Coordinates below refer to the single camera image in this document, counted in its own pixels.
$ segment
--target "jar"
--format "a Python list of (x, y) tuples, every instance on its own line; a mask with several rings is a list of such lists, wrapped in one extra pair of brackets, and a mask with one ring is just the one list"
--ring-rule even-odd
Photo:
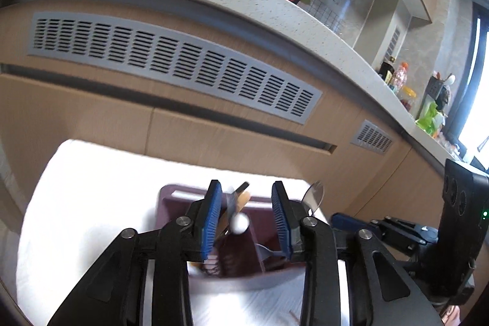
[(402, 89), (399, 90), (398, 98), (401, 104), (404, 105), (404, 108), (409, 112), (414, 104), (416, 92), (407, 86), (403, 86)]

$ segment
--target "plastic bottle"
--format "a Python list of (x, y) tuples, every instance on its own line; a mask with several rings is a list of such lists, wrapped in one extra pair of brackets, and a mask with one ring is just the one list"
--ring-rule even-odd
[(407, 81), (407, 62), (402, 62), (398, 68), (398, 70), (392, 75), (391, 81), (389, 82), (389, 88), (394, 92), (394, 94), (398, 94), (399, 90), (404, 86)]

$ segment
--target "gray vent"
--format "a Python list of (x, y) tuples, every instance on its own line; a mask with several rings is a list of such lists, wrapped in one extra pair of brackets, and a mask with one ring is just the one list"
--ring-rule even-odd
[(29, 54), (144, 76), (304, 123), (322, 92), (183, 32), (97, 14), (35, 13)]
[(372, 122), (365, 120), (351, 143), (379, 154), (385, 154), (391, 147), (393, 141), (386, 132), (375, 126)]
[(395, 46), (399, 41), (399, 35), (400, 35), (399, 28), (396, 27), (394, 30), (394, 35), (392, 35), (391, 41), (389, 43), (389, 47), (387, 48), (387, 52), (385, 52), (384, 61), (389, 61), (390, 56), (392, 56)]

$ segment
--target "metal spoon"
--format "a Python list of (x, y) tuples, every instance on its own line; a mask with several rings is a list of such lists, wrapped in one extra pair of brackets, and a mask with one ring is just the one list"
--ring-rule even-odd
[(255, 243), (255, 246), (261, 261), (265, 261), (269, 257), (285, 257), (284, 252), (270, 250), (266, 246), (260, 245), (260, 243)]
[(313, 183), (302, 198), (302, 205), (306, 209), (308, 215), (313, 215), (319, 208), (324, 198), (324, 186), (320, 181)]

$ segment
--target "cabinet door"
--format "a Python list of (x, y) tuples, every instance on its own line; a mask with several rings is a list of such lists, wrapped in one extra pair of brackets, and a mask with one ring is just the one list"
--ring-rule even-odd
[(327, 151), (223, 124), (156, 109), (147, 155), (245, 173), (314, 181)]
[(437, 228), (443, 209), (443, 177), (414, 149), (357, 213), (363, 220), (390, 215)]
[(58, 146), (80, 139), (143, 154), (151, 107), (0, 75), (0, 137), (29, 199)]

